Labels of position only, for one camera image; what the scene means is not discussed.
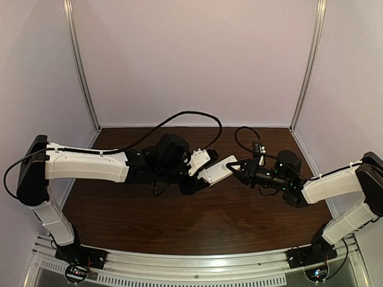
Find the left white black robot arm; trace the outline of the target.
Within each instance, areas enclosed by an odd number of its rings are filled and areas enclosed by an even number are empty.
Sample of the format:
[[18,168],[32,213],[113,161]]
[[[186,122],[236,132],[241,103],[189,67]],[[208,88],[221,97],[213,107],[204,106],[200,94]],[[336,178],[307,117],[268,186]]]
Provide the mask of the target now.
[[215,162],[213,149],[190,151],[190,145],[174,134],[163,135],[144,149],[80,149],[49,142],[38,135],[19,163],[16,198],[30,207],[48,229],[63,256],[81,265],[86,252],[80,248],[76,229],[63,215],[49,183],[54,179],[94,179],[119,184],[177,185],[182,194],[193,195],[212,182],[202,173]]

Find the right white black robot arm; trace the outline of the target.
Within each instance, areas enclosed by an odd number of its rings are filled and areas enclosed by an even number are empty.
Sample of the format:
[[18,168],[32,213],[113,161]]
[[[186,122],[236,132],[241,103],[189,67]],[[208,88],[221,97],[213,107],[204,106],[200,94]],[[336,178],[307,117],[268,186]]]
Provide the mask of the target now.
[[382,160],[373,152],[315,178],[300,174],[302,161],[293,151],[280,151],[273,158],[273,169],[261,166],[261,157],[261,154],[254,154],[251,159],[230,162],[226,166],[244,185],[282,191],[283,200],[295,208],[344,194],[361,194],[355,206],[322,225],[312,238],[306,257],[313,264],[326,258],[345,236],[382,217]]

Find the right round circuit board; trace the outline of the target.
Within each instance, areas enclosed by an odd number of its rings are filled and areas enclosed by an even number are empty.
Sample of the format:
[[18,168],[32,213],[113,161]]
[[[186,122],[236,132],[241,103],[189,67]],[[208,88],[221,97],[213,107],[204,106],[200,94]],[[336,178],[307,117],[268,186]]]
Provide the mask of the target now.
[[327,276],[329,275],[329,266],[324,264],[304,269],[304,274],[310,282],[320,283],[327,280]]

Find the aluminium frame post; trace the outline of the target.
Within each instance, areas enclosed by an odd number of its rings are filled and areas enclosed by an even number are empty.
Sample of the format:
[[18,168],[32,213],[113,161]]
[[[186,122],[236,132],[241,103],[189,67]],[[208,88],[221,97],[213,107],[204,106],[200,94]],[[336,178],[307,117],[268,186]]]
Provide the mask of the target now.
[[64,0],[63,1],[63,9],[66,18],[66,24],[69,32],[69,40],[71,43],[72,54],[74,58],[75,70],[78,77],[78,82],[80,84],[80,89],[83,95],[84,103],[90,117],[91,124],[93,126],[94,131],[98,132],[101,129],[99,124],[95,107],[90,95],[89,85],[86,79],[86,73],[83,65],[83,60],[80,51],[80,44],[78,41],[78,35],[75,25],[75,17],[74,17],[74,9],[73,9],[73,1]]
[[299,92],[296,109],[290,124],[290,130],[294,132],[299,122],[300,115],[303,111],[306,95],[309,90],[309,85],[314,74],[315,62],[319,53],[321,40],[323,37],[324,24],[326,20],[327,1],[317,1],[317,9],[314,17],[314,27],[312,32],[312,39],[310,49],[308,53],[308,59],[306,63],[305,73],[303,75],[302,85]]

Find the left round circuit board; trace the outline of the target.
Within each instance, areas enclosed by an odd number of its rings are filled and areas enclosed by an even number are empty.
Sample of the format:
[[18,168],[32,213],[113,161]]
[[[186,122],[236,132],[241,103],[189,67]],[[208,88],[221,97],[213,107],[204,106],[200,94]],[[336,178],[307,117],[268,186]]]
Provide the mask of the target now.
[[90,268],[78,264],[70,264],[64,272],[68,282],[78,284],[85,281],[90,273]]

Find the left aluminium frame post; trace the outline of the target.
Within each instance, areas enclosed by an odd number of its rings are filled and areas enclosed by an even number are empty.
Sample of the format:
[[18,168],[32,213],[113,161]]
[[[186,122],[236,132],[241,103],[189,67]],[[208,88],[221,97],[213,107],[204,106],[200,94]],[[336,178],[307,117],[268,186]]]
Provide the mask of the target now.
[[78,77],[78,82],[80,84],[80,89],[83,95],[84,103],[90,117],[91,124],[93,126],[94,131],[98,132],[101,129],[99,124],[95,107],[90,95],[89,85],[86,79],[86,73],[83,65],[83,60],[80,51],[80,44],[78,41],[78,35],[75,25],[75,17],[74,17],[74,9],[73,9],[73,1],[64,0],[63,1],[63,9],[66,18],[66,24],[69,32],[69,40],[71,43],[72,54],[74,58],[75,70]]

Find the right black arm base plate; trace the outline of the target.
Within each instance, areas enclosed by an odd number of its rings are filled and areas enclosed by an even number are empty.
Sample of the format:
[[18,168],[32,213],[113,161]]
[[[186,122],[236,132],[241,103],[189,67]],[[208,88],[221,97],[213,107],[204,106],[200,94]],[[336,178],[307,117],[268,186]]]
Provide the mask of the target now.
[[291,269],[326,262],[328,259],[334,259],[338,256],[333,247],[323,251],[320,247],[312,245],[304,247],[295,246],[288,249],[285,254]]

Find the curved aluminium front rail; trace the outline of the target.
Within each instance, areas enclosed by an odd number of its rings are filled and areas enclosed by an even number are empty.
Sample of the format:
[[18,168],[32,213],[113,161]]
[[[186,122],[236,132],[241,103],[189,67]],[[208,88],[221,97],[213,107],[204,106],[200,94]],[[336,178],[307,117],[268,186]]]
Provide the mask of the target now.
[[291,268],[299,248],[234,255],[157,255],[108,249],[102,269],[91,268],[80,286],[371,286],[354,236],[335,247],[330,276],[311,282],[313,265]]

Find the round circuit board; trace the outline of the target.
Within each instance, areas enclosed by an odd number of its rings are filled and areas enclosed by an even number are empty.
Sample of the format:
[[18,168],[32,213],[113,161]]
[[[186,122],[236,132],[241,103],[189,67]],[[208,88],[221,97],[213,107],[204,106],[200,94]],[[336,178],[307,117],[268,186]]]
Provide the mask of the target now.
[[78,284],[85,281],[90,273],[90,268],[78,264],[70,264],[64,272],[68,282]]
[[304,274],[310,282],[320,283],[327,280],[327,276],[329,275],[329,266],[324,264],[304,269]]

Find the right aluminium frame post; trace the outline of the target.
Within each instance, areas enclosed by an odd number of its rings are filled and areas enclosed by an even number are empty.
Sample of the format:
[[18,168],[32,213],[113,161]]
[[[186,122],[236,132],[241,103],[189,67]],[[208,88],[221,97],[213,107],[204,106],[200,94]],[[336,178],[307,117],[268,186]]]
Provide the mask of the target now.
[[315,62],[319,53],[321,40],[323,37],[324,24],[326,20],[327,1],[317,1],[317,9],[314,17],[314,27],[312,32],[312,39],[310,49],[308,53],[308,59],[306,63],[305,73],[303,75],[302,85],[299,92],[296,109],[290,124],[290,130],[294,132],[299,122],[300,115],[303,111],[306,95],[309,90],[309,85],[314,74]]

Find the white remote control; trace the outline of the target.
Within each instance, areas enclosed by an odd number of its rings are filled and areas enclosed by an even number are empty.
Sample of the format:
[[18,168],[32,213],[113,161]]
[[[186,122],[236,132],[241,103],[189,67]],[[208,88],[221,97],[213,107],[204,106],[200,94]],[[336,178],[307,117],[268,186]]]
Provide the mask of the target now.
[[197,178],[203,179],[203,181],[210,186],[215,185],[233,175],[233,172],[226,165],[236,162],[237,158],[234,155],[230,155],[218,163],[213,164],[211,167],[200,171]]

